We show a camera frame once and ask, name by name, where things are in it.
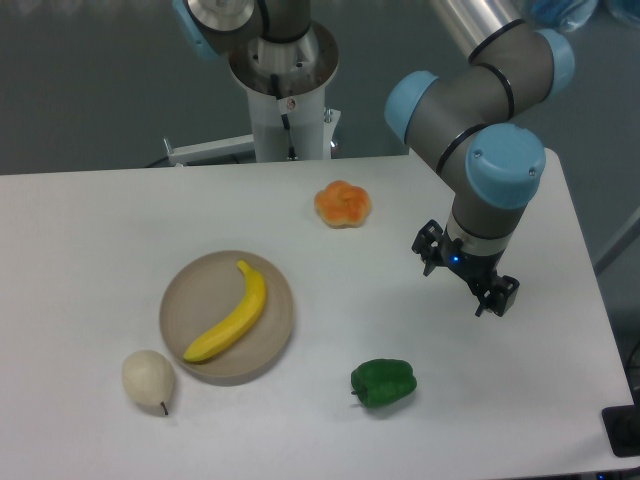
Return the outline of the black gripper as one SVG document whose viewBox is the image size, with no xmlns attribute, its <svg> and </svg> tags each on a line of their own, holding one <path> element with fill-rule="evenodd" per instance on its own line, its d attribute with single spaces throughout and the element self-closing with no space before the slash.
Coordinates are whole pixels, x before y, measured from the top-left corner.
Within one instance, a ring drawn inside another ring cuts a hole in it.
<svg viewBox="0 0 640 480">
<path fill-rule="evenodd" d="M 468 284 L 478 299 L 476 317 L 485 311 L 503 317 L 514 304 L 520 282 L 497 275 L 505 238 L 475 236 L 456 219 L 449 219 L 443 231 L 435 220 L 430 220 L 416 234 L 411 250 L 420 257 L 425 277 L 444 266 Z"/>
</svg>

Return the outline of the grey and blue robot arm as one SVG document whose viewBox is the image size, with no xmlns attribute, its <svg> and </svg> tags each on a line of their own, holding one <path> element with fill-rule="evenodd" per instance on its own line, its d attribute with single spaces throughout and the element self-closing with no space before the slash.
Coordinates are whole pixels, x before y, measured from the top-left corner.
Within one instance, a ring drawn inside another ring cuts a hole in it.
<svg viewBox="0 0 640 480">
<path fill-rule="evenodd" d="M 329 156 L 324 90 L 339 52 L 308 2 L 177 1 L 173 8 L 199 55 L 227 56 L 247 93 L 259 161 Z M 574 54 L 559 33 L 530 28 L 509 1 L 433 8 L 469 67 L 450 81 L 411 73 L 385 104 L 387 125 L 454 194 L 447 223 L 427 223 L 412 248 L 426 272 L 444 267 L 461 278 L 480 312 L 503 315 L 519 283 L 497 266 L 546 165 L 540 140 L 512 120 L 571 81 Z"/>
</svg>

